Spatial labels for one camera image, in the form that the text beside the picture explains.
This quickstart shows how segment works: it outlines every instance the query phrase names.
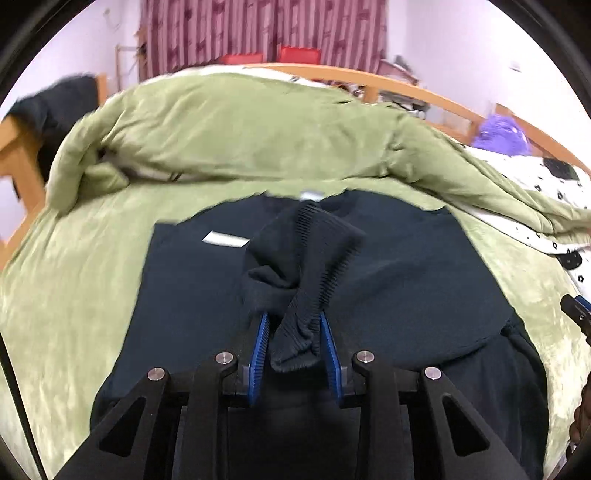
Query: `metal screw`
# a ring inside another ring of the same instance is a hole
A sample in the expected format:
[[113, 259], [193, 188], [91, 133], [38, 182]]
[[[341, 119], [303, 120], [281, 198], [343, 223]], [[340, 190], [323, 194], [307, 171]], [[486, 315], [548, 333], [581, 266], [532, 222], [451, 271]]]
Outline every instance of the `metal screw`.
[[370, 352], [369, 350], [361, 350], [360, 352], [357, 352], [357, 360], [359, 360], [360, 362], [363, 362], [364, 364], [368, 364], [370, 362], [373, 362], [375, 359], [375, 355]]
[[441, 378], [441, 370], [437, 367], [427, 367], [425, 369], [425, 376], [431, 380], [439, 380]]
[[148, 372], [148, 378], [157, 382], [158, 380], [162, 380], [165, 374], [166, 372], [164, 371], [164, 368], [156, 367]]
[[226, 365], [232, 360], [234, 360], [234, 356], [230, 352], [220, 352], [216, 355], [216, 362], [218, 364]]

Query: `white wall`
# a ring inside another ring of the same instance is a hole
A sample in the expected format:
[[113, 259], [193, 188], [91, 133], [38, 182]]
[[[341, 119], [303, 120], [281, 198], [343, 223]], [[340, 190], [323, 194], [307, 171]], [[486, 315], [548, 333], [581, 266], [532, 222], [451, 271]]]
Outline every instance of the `white wall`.
[[388, 39], [386, 60], [393, 61], [405, 50], [408, 0], [388, 0]]
[[[62, 28], [37, 54], [0, 106], [0, 119], [14, 102], [42, 90], [62, 77], [106, 73], [116, 91], [115, 46], [136, 45], [140, 0], [96, 0]], [[122, 86], [137, 83], [134, 54], [121, 54]], [[8, 238], [23, 216], [11, 182], [0, 182], [0, 238]]]
[[[591, 119], [550, 58], [501, 10], [488, 0], [408, 0], [407, 21], [404, 56], [422, 86], [481, 115], [502, 103], [591, 166]], [[440, 111], [429, 116], [441, 120]]]

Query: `blue gripper pad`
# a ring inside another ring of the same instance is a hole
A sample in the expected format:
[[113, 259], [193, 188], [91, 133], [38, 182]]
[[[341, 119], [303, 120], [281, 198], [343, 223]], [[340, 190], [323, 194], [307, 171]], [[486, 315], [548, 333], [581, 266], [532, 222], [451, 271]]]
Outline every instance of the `blue gripper pad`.
[[261, 317], [255, 346], [252, 349], [251, 364], [248, 369], [248, 404], [253, 406], [261, 392], [262, 372], [265, 367], [265, 357], [269, 345], [269, 318], [267, 314]]
[[330, 331], [330, 325], [324, 313], [320, 314], [320, 351], [322, 352], [330, 390], [340, 404], [343, 399], [340, 362], [336, 354], [335, 341]]
[[589, 301], [581, 296], [581, 295], [577, 295], [575, 298], [576, 301], [578, 301], [583, 307], [585, 307], [587, 310], [589, 310], [591, 312], [591, 303], [589, 303]]

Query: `red chair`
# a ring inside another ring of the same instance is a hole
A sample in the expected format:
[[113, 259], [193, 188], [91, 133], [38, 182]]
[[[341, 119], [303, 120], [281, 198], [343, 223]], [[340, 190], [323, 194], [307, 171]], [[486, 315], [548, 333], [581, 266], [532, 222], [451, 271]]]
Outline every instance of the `red chair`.
[[320, 50], [318, 48], [281, 47], [279, 63], [311, 63], [320, 65]]
[[262, 63], [262, 53], [228, 53], [220, 57], [224, 65], [244, 65], [247, 63]]

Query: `bed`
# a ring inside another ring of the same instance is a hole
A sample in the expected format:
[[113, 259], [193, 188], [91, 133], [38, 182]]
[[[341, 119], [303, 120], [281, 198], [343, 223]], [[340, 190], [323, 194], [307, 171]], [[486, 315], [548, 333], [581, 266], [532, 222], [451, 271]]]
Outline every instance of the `bed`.
[[[243, 73], [234, 70], [226, 71], [229, 74], [218, 77], [217, 82], [206, 83], [197, 79], [205, 78], [205, 74], [181, 72], [117, 94], [72, 130], [56, 158], [46, 196], [35, 175], [34, 140], [26, 130], [14, 124], [10, 127], [11, 122], [1, 126], [0, 131], [12, 136], [3, 134], [0, 138], [12, 140], [0, 142], [0, 173], [12, 175], [19, 185], [27, 217], [0, 251], [4, 267], [0, 329], [49, 475], [55, 475], [88, 434], [90, 407], [121, 347], [156, 221], [181, 221], [222, 201], [255, 193], [297, 197], [304, 189], [328, 195], [345, 188], [384, 193], [426, 210], [448, 205], [524, 319], [544, 362], [550, 406], [545, 472], [550, 473], [564, 452], [572, 412], [591, 370], [584, 338], [559, 309], [562, 295], [575, 295], [576, 289], [555, 258], [451, 204], [457, 199], [469, 200], [550, 239], [581, 244], [591, 240], [586, 230], [591, 214], [563, 207], [539, 192], [527, 192], [486, 162], [465, 153], [461, 143], [470, 143], [484, 119], [433, 92], [337, 67], [259, 64], [248, 68], [259, 73], [265, 69], [262, 78], [249, 83], [242, 78]], [[352, 113], [348, 113], [352, 119], [357, 118], [355, 115], [363, 119], [362, 126], [342, 132], [323, 102], [330, 98], [327, 103], [346, 103], [350, 99], [336, 89], [297, 85], [302, 79], [362, 86], [365, 105], [353, 105]], [[283, 84], [277, 86], [277, 80], [283, 80]], [[237, 102], [245, 111], [262, 109], [260, 118], [242, 124], [245, 133], [225, 127], [220, 130], [225, 124], [215, 122], [194, 133], [189, 123], [178, 120], [192, 115], [186, 108], [191, 101], [221, 95], [224, 88], [232, 89], [224, 90], [227, 93], [219, 97], [227, 97], [228, 104], [221, 103], [211, 111], [211, 118], [220, 121], [229, 112], [242, 115], [235, 112]], [[245, 95], [252, 88], [256, 95]], [[276, 105], [265, 103], [273, 89], [291, 97], [284, 95]], [[457, 131], [446, 125], [426, 125], [405, 112], [387, 110], [374, 104], [380, 90], [439, 106], [466, 119], [469, 126], [466, 131]], [[144, 101], [146, 95], [153, 105]], [[310, 103], [299, 107], [297, 102], [289, 103], [298, 95]], [[173, 105], [166, 105], [171, 98]], [[281, 116], [287, 105], [291, 115]], [[509, 113], [502, 106], [497, 108]], [[282, 118], [285, 125], [274, 125], [270, 118]], [[302, 118], [315, 120], [303, 125]], [[522, 119], [515, 120], [536, 153], [591, 174], [548, 135]], [[169, 130], [162, 130], [164, 125]], [[281, 137], [281, 145], [272, 140], [273, 134], [280, 135], [280, 127], [297, 129], [310, 138], [319, 139], [322, 134], [330, 137], [331, 142], [315, 143], [324, 148], [324, 161], [318, 162], [301, 143], [291, 144], [301, 154], [299, 163], [282, 153], [284, 144], [293, 139]], [[387, 135], [389, 129], [400, 134], [392, 139]], [[208, 140], [212, 132], [219, 135], [220, 131], [226, 138], [223, 145]], [[197, 144], [185, 141], [192, 135], [201, 139], [199, 160], [195, 160]], [[344, 137], [349, 144], [342, 142]], [[371, 140], [365, 150], [359, 148], [361, 138]], [[267, 141], [270, 146], [262, 150]], [[96, 147], [116, 151], [118, 168], [98, 158], [93, 150]], [[6, 153], [11, 149], [18, 151], [18, 162], [7, 160], [11, 157]], [[227, 159], [225, 163], [212, 160], [220, 155]], [[130, 181], [121, 167], [133, 167], [140, 179]], [[5, 413], [0, 418], [0, 434], [27, 473], [35, 477], [4, 379], [0, 383], [0, 408]]]

